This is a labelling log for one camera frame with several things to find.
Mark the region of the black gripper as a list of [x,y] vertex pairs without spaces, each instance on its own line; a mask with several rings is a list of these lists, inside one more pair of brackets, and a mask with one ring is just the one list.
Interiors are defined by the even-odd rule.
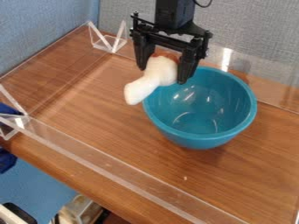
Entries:
[[213,33],[199,27],[192,20],[178,28],[163,28],[158,23],[131,14],[134,26],[130,30],[135,44],[135,60],[142,71],[146,70],[147,61],[155,52],[155,47],[162,46],[182,53],[178,83],[184,84],[192,77],[199,61],[207,57]]

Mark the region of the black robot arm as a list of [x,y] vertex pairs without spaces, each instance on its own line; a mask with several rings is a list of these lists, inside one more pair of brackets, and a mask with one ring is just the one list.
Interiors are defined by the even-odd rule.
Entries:
[[195,6],[207,8],[196,0],[156,0],[154,22],[131,14],[134,26],[130,36],[135,46],[135,60],[140,70],[156,46],[163,46],[182,53],[176,82],[184,84],[194,76],[196,66],[207,57],[213,33],[194,23]]

